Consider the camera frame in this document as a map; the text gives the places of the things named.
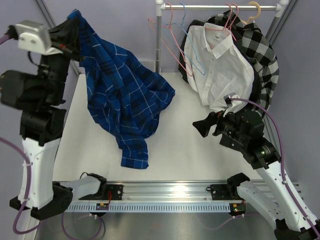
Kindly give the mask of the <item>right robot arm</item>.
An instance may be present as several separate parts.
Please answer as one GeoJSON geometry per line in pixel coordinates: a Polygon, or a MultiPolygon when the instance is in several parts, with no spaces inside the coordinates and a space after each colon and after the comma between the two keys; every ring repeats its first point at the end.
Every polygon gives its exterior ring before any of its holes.
{"type": "Polygon", "coordinates": [[[202,137],[212,126],[213,136],[231,140],[244,159],[261,176],[274,200],[258,190],[244,173],[227,179],[226,193],[252,205],[271,225],[278,240],[318,240],[320,220],[310,211],[291,182],[274,145],[264,137],[264,122],[254,111],[211,112],[192,124],[202,137]]]}

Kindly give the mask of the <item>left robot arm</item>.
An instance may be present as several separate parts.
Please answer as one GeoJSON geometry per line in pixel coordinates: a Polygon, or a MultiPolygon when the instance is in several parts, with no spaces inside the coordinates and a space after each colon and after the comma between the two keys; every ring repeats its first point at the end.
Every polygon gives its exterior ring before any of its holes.
{"type": "Polygon", "coordinates": [[[106,179],[94,173],[74,181],[53,181],[67,112],[61,105],[69,65],[83,59],[79,25],[77,18],[50,29],[24,20],[10,25],[0,39],[2,43],[14,39],[20,49],[41,56],[36,74],[7,70],[0,76],[1,103],[22,112],[22,185],[9,205],[18,211],[30,210],[40,221],[62,214],[74,200],[101,200],[108,192],[106,179]]]}

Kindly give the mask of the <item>pink wire hanger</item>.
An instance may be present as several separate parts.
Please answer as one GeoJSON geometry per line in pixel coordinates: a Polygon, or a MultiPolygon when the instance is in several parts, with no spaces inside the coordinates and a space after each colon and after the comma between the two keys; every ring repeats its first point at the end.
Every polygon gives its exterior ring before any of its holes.
{"type": "MultiPolygon", "coordinates": [[[[169,14],[169,22],[165,23],[163,21],[162,16],[162,33],[161,33],[161,51],[160,51],[160,70],[161,70],[161,56],[162,56],[162,47],[164,47],[165,50],[173,57],[173,59],[176,61],[179,67],[181,67],[185,73],[189,76],[193,76],[193,70],[189,63],[186,62],[187,56],[185,54],[184,49],[181,47],[181,44],[179,43],[175,33],[174,28],[177,27],[180,30],[183,31],[183,33],[186,33],[185,30],[185,18],[187,16],[187,11],[183,11],[182,20],[180,23],[174,22],[174,10],[170,11],[169,14]]],[[[154,30],[155,29],[151,26],[151,24],[154,24],[156,22],[156,12],[155,12],[155,19],[148,18],[147,19],[149,27],[154,30]]]]}

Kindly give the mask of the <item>blue plaid shirt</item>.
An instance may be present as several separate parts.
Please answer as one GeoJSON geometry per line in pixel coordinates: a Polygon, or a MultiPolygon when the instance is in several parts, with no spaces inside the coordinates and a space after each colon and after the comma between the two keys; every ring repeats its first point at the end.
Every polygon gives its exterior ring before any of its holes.
{"type": "Polygon", "coordinates": [[[156,132],[160,114],[172,102],[175,89],[132,52],[100,38],[79,10],[73,10],[68,19],[79,20],[84,57],[79,65],[85,70],[92,119],[115,137],[122,151],[122,167],[148,168],[146,139],[156,132]]]}

